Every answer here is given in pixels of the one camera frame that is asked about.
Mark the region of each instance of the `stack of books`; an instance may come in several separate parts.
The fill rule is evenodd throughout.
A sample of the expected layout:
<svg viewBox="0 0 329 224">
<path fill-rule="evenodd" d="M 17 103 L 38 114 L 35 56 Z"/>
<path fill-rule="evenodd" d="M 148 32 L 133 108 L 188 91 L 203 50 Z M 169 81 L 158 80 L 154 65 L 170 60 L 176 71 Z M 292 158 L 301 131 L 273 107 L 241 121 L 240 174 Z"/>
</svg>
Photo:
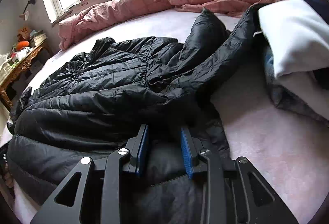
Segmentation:
<svg viewBox="0 0 329 224">
<path fill-rule="evenodd" d="M 41 45 L 47 38 L 47 35 L 42 30 L 36 32 L 30 41 L 30 47 L 37 47 Z"/>
</svg>

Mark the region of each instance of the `blue gripper pad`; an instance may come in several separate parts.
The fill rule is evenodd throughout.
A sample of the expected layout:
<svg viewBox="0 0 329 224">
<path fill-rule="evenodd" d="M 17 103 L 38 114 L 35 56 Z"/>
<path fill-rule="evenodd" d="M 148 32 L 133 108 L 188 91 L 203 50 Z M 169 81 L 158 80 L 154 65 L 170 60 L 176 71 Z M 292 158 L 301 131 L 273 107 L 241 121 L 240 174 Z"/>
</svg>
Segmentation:
<svg viewBox="0 0 329 224">
<path fill-rule="evenodd" d="M 189 144 L 187 142 L 186 134 L 184 132 L 184 128 L 181 128 L 181 148 L 184 160 L 184 166 L 189 179 L 192 179 L 193 176 L 193 168 L 192 168 L 192 154 L 189 148 Z"/>
<path fill-rule="evenodd" d="M 137 154 L 137 169 L 136 174 L 137 176 L 141 176 L 144 170 L 144 164 L 145 164 L 145 157 L 148 147 L 148 125 L 146 125 L 142 141 L 140 142 L 139 151 Z"/>
</svg>

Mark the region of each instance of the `pink bed sheet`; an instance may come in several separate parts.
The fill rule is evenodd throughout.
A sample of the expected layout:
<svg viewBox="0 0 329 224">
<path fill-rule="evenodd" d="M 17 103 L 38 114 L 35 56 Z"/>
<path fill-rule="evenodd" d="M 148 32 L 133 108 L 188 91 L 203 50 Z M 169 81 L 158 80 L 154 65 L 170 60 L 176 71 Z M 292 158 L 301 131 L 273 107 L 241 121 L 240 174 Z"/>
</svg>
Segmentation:
<svg viewBox="0 0 329 224">
<path fill-rule="evenodd" d="M 207 8 L 213 13 L 240 17 L 250 5 L 277 1 L 280 0 L 112 0 L 93 5 L 61 21 L 60 49 L 67 49 L 94 31 L 172 7 L 184 12 L 201 12 Z"/>
</svg>

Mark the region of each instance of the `metal screw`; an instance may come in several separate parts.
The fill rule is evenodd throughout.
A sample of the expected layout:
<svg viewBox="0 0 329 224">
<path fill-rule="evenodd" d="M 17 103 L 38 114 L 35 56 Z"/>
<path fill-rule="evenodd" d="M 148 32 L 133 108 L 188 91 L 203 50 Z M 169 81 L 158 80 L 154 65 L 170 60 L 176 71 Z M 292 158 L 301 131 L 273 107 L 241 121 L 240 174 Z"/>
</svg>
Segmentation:
<svg viewBox="0 0 329 224">
<path fill-rule="evenodd" d="M 120 155 L 125 155 L 125 154 L 128 153 L 128 149 L 126 149 L 126 148 L 121 148 L 121 149 L 119 149 L 118 153 L 119 153 Z"/>
<path fill-rule="evenodd" d="M 246 164 L 248 163 L 248 159 L 244 156 L 240 156 L 238 159 L 237 159 L 241 164 Z"/>
<path fill-rule="evenodd" d="M 82 164 L 84 164 L 84 165 L 86 165 L 86 164 L 89 164 L 91 162 L 91 158 L 90 157 L 83 157 L 82 159 L 81 159 L 81 163 Z"/>
<path fill-rule="evenodd" d="M 208 155 L 208 154 L 210 154 L 211 152 L 210 152 L 210 150 L 208 150 L 208 149 L 202 149 L 202 150 L 200 151 L 200 153 L 201 153 L 202 155 Z"/>
</svg>

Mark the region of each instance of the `carved wooden table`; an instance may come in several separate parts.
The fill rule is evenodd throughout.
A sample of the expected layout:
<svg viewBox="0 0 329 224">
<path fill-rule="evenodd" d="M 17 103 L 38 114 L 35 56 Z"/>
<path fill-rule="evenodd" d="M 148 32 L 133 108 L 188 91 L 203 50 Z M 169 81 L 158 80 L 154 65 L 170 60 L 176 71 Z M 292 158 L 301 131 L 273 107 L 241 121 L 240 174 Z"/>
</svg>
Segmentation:
<svg viewBox="0 0 329 224">
<path fill-rule="evenodd" d="M 4 106 L 10 111 L 13 106 L 12 101 L 9 99 L 6 89 L 8 85 L 13 82 L 22 72 L 28 70 L 31 67 L 31 61 L 34 57 L 36 57 L 39 52 L 45 49 L 50 54 L 50 57 L 53 56 L 53 52 L 48 46 L 47 40 L 42 42 L 39 46 L 36 46 L 32 51 L 28 53 L 28 55 L 19 62 L 19 64 L 7 74 L 7 76 L 0 81 L 0 95 L 2 97 L 2 103 Z"/>
</svg>

